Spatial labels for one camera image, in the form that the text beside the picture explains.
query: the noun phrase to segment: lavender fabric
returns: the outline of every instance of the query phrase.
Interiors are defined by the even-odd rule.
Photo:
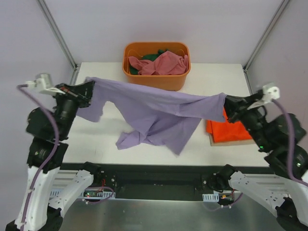
[[[135,130],[123,132],[116,142],[118,149],[140,143],[165,145],[175,154],[185,147],[201,119],[224,122],[224,93],[197,96],[161,90],[143,85],[87,77],[94,80],[91,106],[80,108],[77,115],[98,122],[106,101],[111,101],[125,121]]]

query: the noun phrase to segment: laundry basket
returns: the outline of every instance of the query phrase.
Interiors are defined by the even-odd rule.
[[[129,71],[128,57],[134,56],[141,59],[146,54],[157,53],[158,50],[169,50],[177,55],[188,56],[188,70],[182,75],[167,76],[146,76],[132,75]],[[186,76],[191,69],[188,47],[181,42],[133,42],[125,47],[123,58],[123,71],[128,78],[129,83],[145,85],[164,90],[180,90],[186,80]]]

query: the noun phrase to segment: tabletop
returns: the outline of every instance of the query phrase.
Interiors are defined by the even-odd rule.
[[[76,84],[86,77],[99,77],[127,82],[121,63],[82,63]],[[248,96],[249,90],[240,64],[191,64],[191,71],[180,92],[195,95],[214,95],[221,92],[234,96]],[[118,150],[120,134],[132,131],[113,103],[104,106],[98,123],[76,117],[68,139],[65,163],[90,161],[98,164],[126,165],[188,165],[267,167],[255,144],[212,147],[202,120],[179,156],[165,146],[140,144]]]

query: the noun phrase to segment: white connector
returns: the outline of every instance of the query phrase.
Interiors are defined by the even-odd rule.
[[[27,81],[26,84],[28,85],[29,89],[35,90],[41,94],[52,96],[56,95],[57,93],[65,94],[64,91],[61,91],[52,85],[51,77],[47,73],[38,74],[36,76],[36,80]]]
[[[263,88],[263,97],[261,100],[253,103],[250,105],[247,110],[250,110],[252,108],[261,107],[268,103],[270,103],[272,100],[276,100],[280,98],[280,91],[279,88],[275,86],[274,83],[269,83],[267,85],[264,85]]]

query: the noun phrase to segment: metal corner post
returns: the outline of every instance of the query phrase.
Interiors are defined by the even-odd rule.
[[[64,54],[65,54],[66,58],[68,59],[70,65],[72,66],[72,68],[75,71],[77,64],[76,64],[76,62],[75,62],[75,60],[74,60],[74,58],[73,58],[73,56],[70,52],[65,40],[63,39],[62,34],[61,34],[61,32],[60,32],[52,14],[51,14],[51,12],[48,8],[45,0],[36,0],[36,1],[39,5],[40,9],[42,10],[42,12],[43,12],[43,14],[46,18],[46,21],[48,22],[48,24],[49,24],[54,36],[56,37],[62,51],[64,52]]]
[[[280,6],[278,7],[277,11],[275,12],[274,16],[272,17],[269,25],[267,26],[266,30],[264,31],[263,35],[261,36],[260,40],[258,41],[254,51],[252,52],[251,56],[249,57],[247,64],[244,66],[244,72],[247,73],[247,70],[251,66],[252,62],[254,61],[255,57],[257,56],[259,50],[263,46],[265,40],[268,38],[270,33],[272,32],[273,28],[276,26],[277,22],[281,18],[283,12],[286,10],[287,6],[291,0],[282,0]]]

